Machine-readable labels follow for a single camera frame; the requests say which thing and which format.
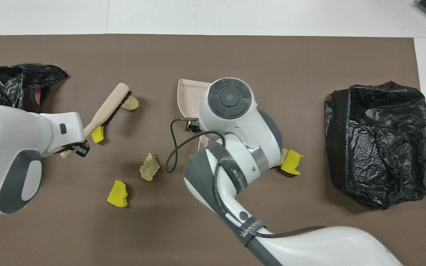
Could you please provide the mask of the brown paper table mat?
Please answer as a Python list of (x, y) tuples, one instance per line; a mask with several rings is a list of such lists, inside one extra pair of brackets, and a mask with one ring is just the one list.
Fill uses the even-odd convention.
[[(174, 173), (170, 122), (181, 78), (247, 82), (276, 122), (285, 148), (304, 155), (300, 176), (272, 169), (237, 196), (274, 233), (308, 226), (352, 226), (379, 239), (406, 266), (426, 265), (426, 197), (372, 210), (333, 187), (324, 102), (352, 85), (394, 81), (418, 89), (410, 38), (194, 35), (0, 36), (0, 65), (55, 65), (69, 78), (51, 88), (48, 113), (78, 112), (88, 123), (118, 83), (139, 109), (120, 110), (86, 158), (43, 160), (39, 192), (27, 207), (0, 215), (0, 266), (261, 266), (234, 234), (188, 191), (184, 146)], [(140, 167), (148, 153), (160, 169)], [(115, 180), (128, 205), (107, 202)]]

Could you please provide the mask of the beige brush black bristles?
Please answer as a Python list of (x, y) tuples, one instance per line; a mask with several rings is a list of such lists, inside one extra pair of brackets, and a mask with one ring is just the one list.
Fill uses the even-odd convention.
[[(110, 123), (117, 111), (121, 108), (123, 101), (125, 101), (125, 99), (130, 95), (131, 91), (127, 84), (118, 83), (115, 89), (99, 107), (90, 123), (88, 123), (88, 125), (84, 128), (84, 141), (82, 143), (88, 142), (88, 138), (91, 136), (91, 133), (95, 130), (95, 128), (103, 126), (106, 123)], [(76, 153), (72, 150), (72, 146), (70, 146), (60, 153), (60, 156), (66, 159), (74, 154)]]

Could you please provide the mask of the beige plastic dustpan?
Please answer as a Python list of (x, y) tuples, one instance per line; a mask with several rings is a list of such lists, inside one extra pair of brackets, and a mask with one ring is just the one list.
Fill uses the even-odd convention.
[[(194, 81), (189, 79), (180, 79), (177, 90), (177, 103), (182, 115), (186, 118), (198, 118), (200, 112), (200, 103), (204, 93), (211, 83)], [(208, 137), (202, 135), (199, 137), (198, 150), (208, 145)]]

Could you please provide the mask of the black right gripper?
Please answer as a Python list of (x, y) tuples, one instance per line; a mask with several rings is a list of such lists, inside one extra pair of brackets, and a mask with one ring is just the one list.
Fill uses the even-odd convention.
[(201, 132), (200, 123), (198, 118), (186, 118), (186, 126), (185, 126), (186, 132), (193, 132), (193, 133), (199, 133)]

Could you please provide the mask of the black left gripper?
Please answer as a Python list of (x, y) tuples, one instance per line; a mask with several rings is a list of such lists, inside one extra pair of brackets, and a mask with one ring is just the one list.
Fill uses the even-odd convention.
[(90, 145), (89, 143), (76, 143), (72, 145), (72, 150), (74, 150), (76, 155), (85, 158), (90, 151)]

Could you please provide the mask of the yellow sponge piece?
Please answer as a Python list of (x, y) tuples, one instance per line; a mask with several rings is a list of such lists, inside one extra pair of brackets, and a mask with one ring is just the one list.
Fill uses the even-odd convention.
[(104, 126), (98, 126), (95, 128), (95, 130), (91, 133), (91, 138), (93, 143), (101, 143), (104, 140)]
[(297, 168), (302, 158), (304, 158), (303, 155), (294, 150), (289, 150), (285, 162), (282, 166), (280, 166), (280, 169), (286, 173), (299, 176), (301, 175), (301, 172), (299, 172)]
[(115, 180), (106, 201), (115, 207), (125, 208), (128, 205), (127, 197), (128, 192), (125, 183)]

